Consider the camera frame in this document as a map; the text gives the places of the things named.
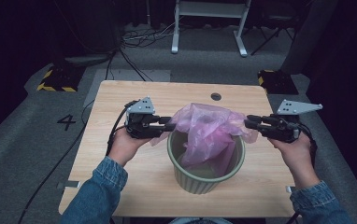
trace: denim jacket sleeve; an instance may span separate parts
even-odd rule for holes
[[[61,223],[108,223],[127,177],[118,163],[105,157],[65,209]]]
[[[303,217],[304,224],[352,223],[324,181],[310,188],[296,190],[290,200],[294,211]]]

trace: gray carpet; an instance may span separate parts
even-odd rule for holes
[[[258,85],[257,72],[278,69],[290,47],[290,40],[282,34],[254,56],[242,58],[236,47],[233,29],[235,27],[186,30],[180,35],[176,55],[170,53],[171,36],[145,48],[126,48],[123,51],[142,71],[168,71],[169,76],[155,77],[154,81]],[[243,39],[248,51],[263,42],[258,30],[248,32]],[[107,63],[88,67],[78,92],[37,91],[36,87],[49,67],[50,64],[46,64],[28,80],[25,85],[28,97],[0,125],[0,223],[18,222],[37,187],[65,156],[35,196],[22,223],[59,221],[58,206],[63,191],[56,187],[68,178],[80,137],[79,141],[75,140],[91,112],[89,106],[84,106],[94,98],[94,85],[106,73]],[[117,70],[132,70],[119,53],[112,60],[111,69],[114,76]],[[283,99],[308,102],[305,92],[309,80],[302,75],[293,76],[293,80],[300,94],[268,95],[273,110]],[[57,121],[67,115],[73,116],[76,123],[65,131],[65,125]],[[318,175],[329,184],[353,222],[357,223],[356,179],[318,114],[305,114],[302,120],[319,144],[316,161]],[[270,224],[286,221],[287,218],[267,219]]]

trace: jacket cuff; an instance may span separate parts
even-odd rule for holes
[[[290,196],[294,211],[330,203],[335,199],[336,196],[324,181],[313,187],[296,190]]]
[[[108,184],[115,185],[120,190],[123,190],[128,179],[128,173],[123,167],[107,156],[104,157],[93,172],[98,173]]]

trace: hand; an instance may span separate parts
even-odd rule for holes
[[[124,128],[120,128],[115,132],[114,142],[108,156],[123,167],[126,162],[135,156],[137,150],[149,140],[132,138]]]
[[[313,169],[310,158],[310,140],[305,134],[300,133],[298,139],[292,143],[284,143],[269,138],[268,140],[280,150],[298,189],[311,187],[321,182]]]

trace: wooden table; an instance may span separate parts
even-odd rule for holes
[[[210,95],[217,92],[221,100]],[[259,86],[189,84],[167,82],[103,81],[82,137],[69,180],[92,176],[104,158],[111,129],[133,100],[149,96],[158,116],[173,116],[190,103],[218,105],[246,115],[269,115],[270,104]],[[290,217],[293,215],[286,186],[293,178],[277,149],[260,135],[246,144],[240,171],[210,193],[195,195],[177,183],[167,155],[166,140],[152,147],[146,144],[129,161],[129,173],[116,217]],[[69,205],[79,189],[65,188],[59,212]]]

